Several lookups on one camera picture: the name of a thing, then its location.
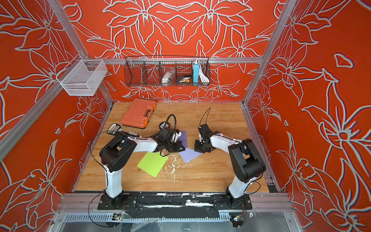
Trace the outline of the light lavender square paper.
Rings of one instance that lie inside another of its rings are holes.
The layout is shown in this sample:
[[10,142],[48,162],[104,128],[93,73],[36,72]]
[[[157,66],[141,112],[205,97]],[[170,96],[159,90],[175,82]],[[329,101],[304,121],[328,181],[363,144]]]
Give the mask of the light lavender square paper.
[[192,161],[193,159],[195,159],[195,158],[197,158],[198,156],[200,156],[201,153],[200,153],[200,152],[196,152],[196,151],[194,151],[194,150],[192,150],[192,149],[190,149],[190,148],[185,148],[184,151],[181,151],[181,152],[180,152],[180,155],[181,155],[181,157],[182,157],[182,159],[183,159],[183,161],[184,161],[185,163],[189,163],[189,162]]

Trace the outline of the dark purple square paper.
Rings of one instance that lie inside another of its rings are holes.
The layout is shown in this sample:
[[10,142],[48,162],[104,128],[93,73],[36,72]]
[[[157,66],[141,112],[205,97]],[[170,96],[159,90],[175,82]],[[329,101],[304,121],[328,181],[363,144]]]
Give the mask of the dark purple square paper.
[[182,146],[184,146],[185,148],[188,148],[186,131],[181,131],[181,135],[180,135],[180,137],[178,137],[177,140],[181,141]]

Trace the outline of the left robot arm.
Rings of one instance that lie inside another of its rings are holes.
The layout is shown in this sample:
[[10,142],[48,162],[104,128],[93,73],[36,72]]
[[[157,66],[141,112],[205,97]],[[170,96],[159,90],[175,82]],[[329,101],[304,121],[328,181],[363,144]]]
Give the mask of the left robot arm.
[[114,138],[100,151],[100,158],[106,172],[106,188],[98,205],[99,210],[118,210],[127,204],[122,188],[122,169],[129,158],[136,152],[170,153],[185,151],[182,142],[175,141],[172,135],[159,138],[132,137],[118,132]]

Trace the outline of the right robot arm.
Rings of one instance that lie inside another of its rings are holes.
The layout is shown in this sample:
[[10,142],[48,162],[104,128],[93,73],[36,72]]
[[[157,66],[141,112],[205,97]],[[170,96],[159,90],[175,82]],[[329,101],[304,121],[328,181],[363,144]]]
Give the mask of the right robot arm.
[[246,206],[249,198],[247,189],[254,181],[262,178],[266,165],[251,139],[238,140],[216,131],[199,131],[195,151],[210,153],[220,149],[229,154],[235,177],[226,188],[225,204],[230,208]]

